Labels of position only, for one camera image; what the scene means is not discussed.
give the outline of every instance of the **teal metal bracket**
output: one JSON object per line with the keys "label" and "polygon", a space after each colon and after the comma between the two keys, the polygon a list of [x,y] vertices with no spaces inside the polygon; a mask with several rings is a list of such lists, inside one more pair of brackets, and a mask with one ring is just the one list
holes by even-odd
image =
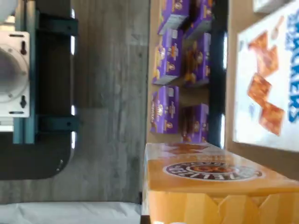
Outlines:
{"label": "teal metal bracket", "polygon": [[36,29],[56,35],[77,36],[78,20],[49,14],[37,13]]}
{"label": "teal metal bracket", "polygon": [[14,144],[35,144],[36,134],[78,130],[76,117],[41,116],[36,113],[38,73],[36,71],[36,32],[77,36],[78,20],[40,13],[35,0],[19,0],[16,30],[30,34],[30,117],[14,119]]}
{"label": "teal metal bracket", "polygon": [[79,119],[77,116],[52,117],[38,116],[39,133],[70,133],[77,132],[79,129]]}

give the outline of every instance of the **cracker image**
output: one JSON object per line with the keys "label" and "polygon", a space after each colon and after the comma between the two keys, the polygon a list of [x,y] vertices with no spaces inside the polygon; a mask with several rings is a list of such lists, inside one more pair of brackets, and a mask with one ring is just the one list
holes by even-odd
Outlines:
{"label": "cracker image", "polygon": [[260,76],[267,77],[278,70],[277,46],[271,50],[256,50],[257,71]]}
{"label": "cracker image", "polygon": [[268,31],[263,32],[255,40],[249,43],[249,49],[264,49],[268,48]]}
{"label": "cracker image", "polygon": [[284,114],[285,111],[283,109],[266,102],[259,123],[268,131],[279,136]]}
{"label": "cracker image", "polygon": [[271,87],[272,85],[266,79],[255,74],[248,89],[248,96],[263,107],[268,99]]}

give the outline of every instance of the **product label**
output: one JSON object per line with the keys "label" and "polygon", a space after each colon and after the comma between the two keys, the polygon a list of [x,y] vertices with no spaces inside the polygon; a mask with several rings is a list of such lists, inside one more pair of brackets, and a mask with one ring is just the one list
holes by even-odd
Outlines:
{"label": "product label", "polygon": [[299,10],[288,16],[286,49],[291,51],[290,92],[288,117],[291,123],[299,118]]}
{"label": "product label", "polygon": [[299,1],[238,35],[234,141],[299,151]]}
{"label": "product label", "polygon": [[170,175],[202,181],[243,181],[263,176],[261,171],[224,162],[186,162],[167,166]]}

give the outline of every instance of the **orange box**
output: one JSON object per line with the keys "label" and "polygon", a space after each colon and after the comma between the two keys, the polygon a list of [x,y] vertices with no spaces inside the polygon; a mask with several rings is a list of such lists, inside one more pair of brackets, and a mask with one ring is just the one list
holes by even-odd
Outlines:
{"label": "orange box", "polygon": [[152,224],[299,224],[299,182],[208,143],[147,144]]}

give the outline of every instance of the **white cloth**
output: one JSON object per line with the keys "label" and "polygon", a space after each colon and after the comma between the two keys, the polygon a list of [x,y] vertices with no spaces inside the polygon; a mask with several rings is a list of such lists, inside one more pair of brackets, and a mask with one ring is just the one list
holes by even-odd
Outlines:
{"label": "white cloth", "polygon": [[17,7],[18,0],[0,0],[0,22],[4,22]]}
{"label": "white cloth", "polygon": [[0,206],[0,224],[140,224],[132,203],[20,203]]}

